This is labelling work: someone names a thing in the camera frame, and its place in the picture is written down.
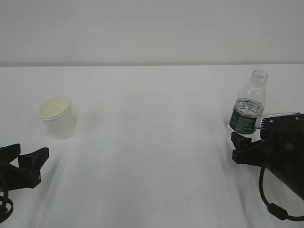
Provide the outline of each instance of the white table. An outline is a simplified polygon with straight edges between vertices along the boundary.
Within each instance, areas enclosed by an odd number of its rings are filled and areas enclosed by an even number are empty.
[[[302,228],[267,212],[258,167],[231,160],[225,125],[254,69],[269,72],[265,113],[304,112],[304,65],[0,68],[0,146],[49,147],[42,183],[11,191],[5,228]],[[68,140],[36,109],[67,95]],[[304,202],[271,173],[266,196],[292,215]]]

